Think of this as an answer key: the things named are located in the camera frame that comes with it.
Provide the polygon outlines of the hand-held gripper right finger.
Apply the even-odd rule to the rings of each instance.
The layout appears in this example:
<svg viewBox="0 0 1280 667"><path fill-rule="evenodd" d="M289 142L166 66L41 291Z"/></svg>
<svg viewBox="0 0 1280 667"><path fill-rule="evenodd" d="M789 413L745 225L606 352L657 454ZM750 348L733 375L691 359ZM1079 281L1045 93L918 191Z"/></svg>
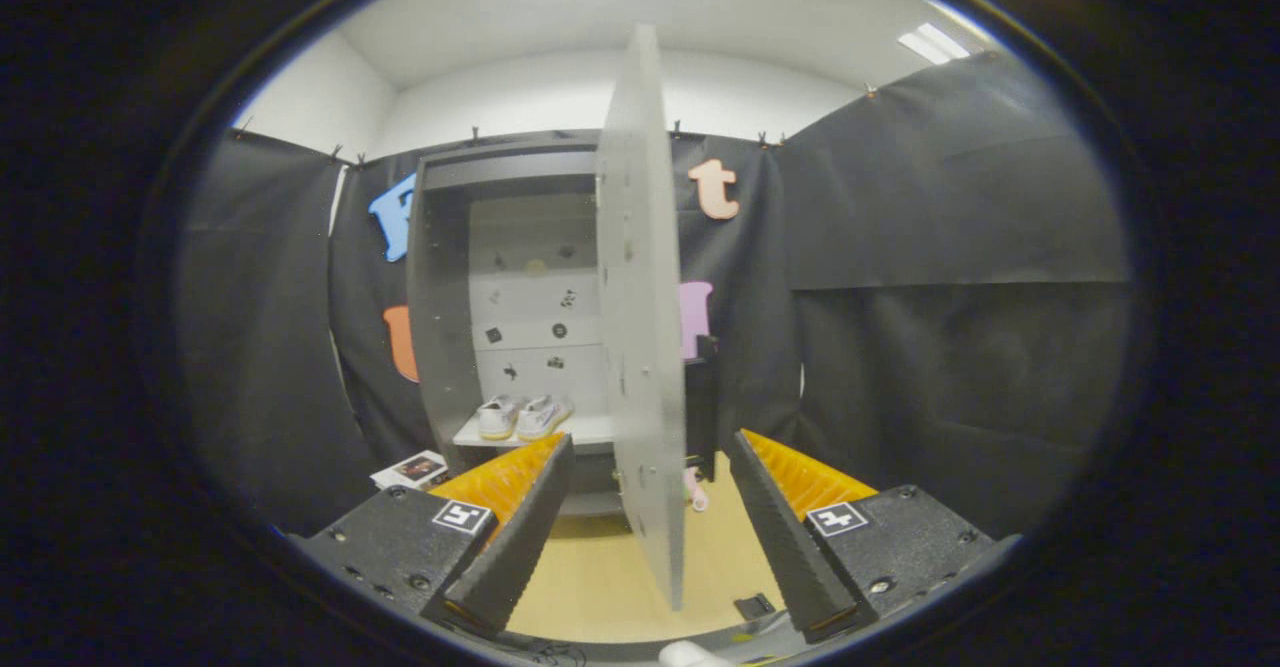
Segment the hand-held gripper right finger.
<svg viewBox="0 0 1280 667"><path fill-rule="evenodd" d="M922 486L877 490L749 430L731 438L730 470L792 626L810 644L910 615L1016 544Z"/></svg>

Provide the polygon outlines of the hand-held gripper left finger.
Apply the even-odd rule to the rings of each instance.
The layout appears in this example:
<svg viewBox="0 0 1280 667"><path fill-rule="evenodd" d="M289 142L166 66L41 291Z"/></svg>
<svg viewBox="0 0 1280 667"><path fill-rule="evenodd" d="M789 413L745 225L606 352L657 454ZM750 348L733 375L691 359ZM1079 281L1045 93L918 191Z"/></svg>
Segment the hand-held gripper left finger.
<svg viewBox="0 0 1280 667"><path fill-rule="evenodd" d="M429 490L389 486L294 544L390 611L494 638L532 577L575 461L572 437L550 434Z"/></svg>

